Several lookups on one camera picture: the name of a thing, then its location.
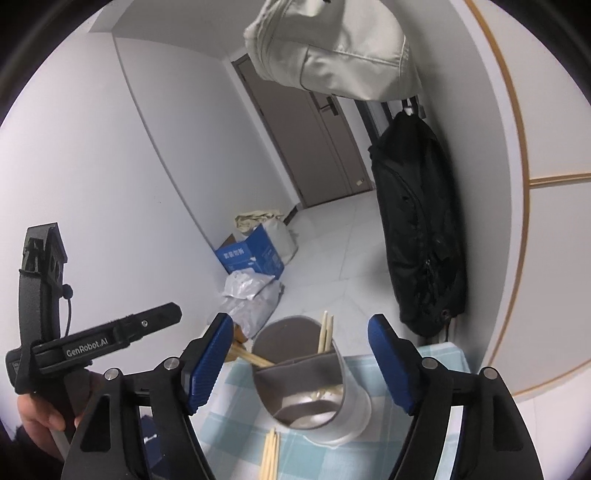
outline white plastic bag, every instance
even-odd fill
[[[280,293],[281,283],[278,280],[273,280],[252,300],[226,297],[220,311],[226,312],[232,317],[234,323],[240,325],[244,335],[252,338],[264,327],[277,308]]]
[[[289,261],[297,252],[297,245],[287,229],[286,225],[277,218],[271,218],[265,220],[262,223],[265,232],[269,236],[269,240],[277,250],[277,253],[281,257],[281,261],[284,265],[287,265]]]
[[[236,270],[226,278],[223,294],[235,299],[252,300],[274,278],[273,275],[256,273],[253,268]]]

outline hanging bag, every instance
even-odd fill
[[[435,336],[466,305],[462,214],[450,163],[429,126],[405,112],[369,152],[400,321]]]
[[[357,100],[420,89],[408,41],[379,0],[267,0],[244,31],[265,80]]]

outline gray door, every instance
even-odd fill
[[[236,62],[304,206],[369,190],[365,167],[336,99],[262,80]]]

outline bamboo chopstick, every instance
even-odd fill
[[[259,470],[259,480],[267,480],[269,477],[269,471],[271,469],[271,455],[272,451],[272,443],[273,437],[275,435],[275,429],[273,428],[267,433],[265,436],[265,446],[263,447],[262,451],[262,461],[261,461],[261,469]]]
[[[324,343],[324,351],[330,352],[332,348],[332,332],[333,332],[333,322],[335,320],[335,316],[331,315],[326,323],[326,341]]]
[[[265,437],[265,446],[262,451],[261,469],[259,480],[277,480],[279,471],[279,444],[281,436],[272,430]]]
[[[279,472],[279,443],[281,436],[275,432],[275,450],[273,452],[273,463],[271,467],[271,475],[269,480],[277,480],[277,473]]]
[[[234,344],[232,344],[230,346],[230,351],[234,355],[239,356],[243,360],[246,360],[248,363],[255,365],[256,367],[265,368],[265,367],[272,367],[273,365],[275,365],[274,363],[270,362],[269,360],[266,360],[263,357],[255,355],[254,353],[247,352],[246,350],[243,350],[242,348],[240,348]]]
[[[318,337],[318,353],[324,352],[324,345],[326,343],[326,322],[328,319],[329,313],[324,311],[322,314],[322,325],[320,326],[320,336]]]

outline white bag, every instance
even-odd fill
[[[287,229],[286,225],[277,218],[270,218],[262,223],[265,232],[269,236],[269,240],[277,250],[277,253],[281,257],[281,261],[284,265],[287,265],[289,261],[297,252],[297,245]]]
[[[244,31],[265,80],[357,100],[401,100],[420,82],[406,37],[379,0],[266,0]]]
[[[225,297],[234,297],[241,300],[252,300],[256,295],[271,283],[275,277],[257,273],[253,268],[236,270],[228,275],[224,285]]]
[[[281,286],[278,280],[273,280],[252,300],[225,297],[220,312],[226,312],[234,323],[240,325],[242,333],[252,338],[265,326],[277,308]]]

